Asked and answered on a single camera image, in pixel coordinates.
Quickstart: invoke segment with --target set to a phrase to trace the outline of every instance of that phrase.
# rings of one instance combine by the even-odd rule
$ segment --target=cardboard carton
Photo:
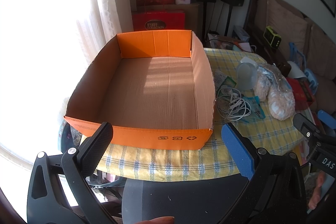
[[[110,122],[114,144],[194,150],[212,134],[214,100],[210,64],[194,33],[121,33],[90,64],[64,118],[88,137]]]

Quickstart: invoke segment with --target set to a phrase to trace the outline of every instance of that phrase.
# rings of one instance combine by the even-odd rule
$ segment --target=screw
[[[43,158],[44,157],[44,152],[43,151],[41,151],[41,152],[39,152],[38,154],[37,154],[37,157],[38,158]]]
[[[74,148],[74,147],[71,147],[71,148],[68,149],[68,153],[69,153],[70,155],[75,154],[76,151],[77,151],[77,149]]]
[[[293,153],[293,152],[290,152],[290,153],[289,153],[289,156],[290,156],[292,159],[296,159],[296,154]]]
[[[259,148],[259,149],[258,149],[258,153],[259,153],[260,155],[265,155],[265,154],[266,154],[266,149],[265,149],[265,148]]]

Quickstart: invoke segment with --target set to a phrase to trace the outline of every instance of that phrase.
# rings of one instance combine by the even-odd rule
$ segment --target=oval label
[[[146,30],[161,30],[166,28],[166,23],[164,23],[162,20],[152,19],[150,21],[147,21],[145,24]]]

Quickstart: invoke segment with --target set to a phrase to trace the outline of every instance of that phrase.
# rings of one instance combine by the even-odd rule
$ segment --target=blue and yellow checkered cloth
[[[265,63],[260,56],[246,52],[205,49],[212,72],[219,69],[236,79],[236,67],[244,57]],[[244,91],[253,96],[253,91]],[[234,125],[255,147],[264,147],[271,154],[283,155],[293,149],[302,135],[293,127],[292,118],[279,121],[273,118],[267,102],[261,103],[266,118]],[[309,111],[302,111],[312,119]],[[225,177],[238,173],[238,169],[222,139],[225,122],[215,110],[213,134],[201,150],[157,150],[110,144],[97,169],[118,176],[150,181],[185,181]]]

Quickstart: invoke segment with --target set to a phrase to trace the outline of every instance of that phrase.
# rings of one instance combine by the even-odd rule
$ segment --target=white earphones
[[[222,95],[217,95],[216,107],[222,118],[234,122],[251,114],[251,106],[242,98],[239,90],[222,86],[219,92]]]

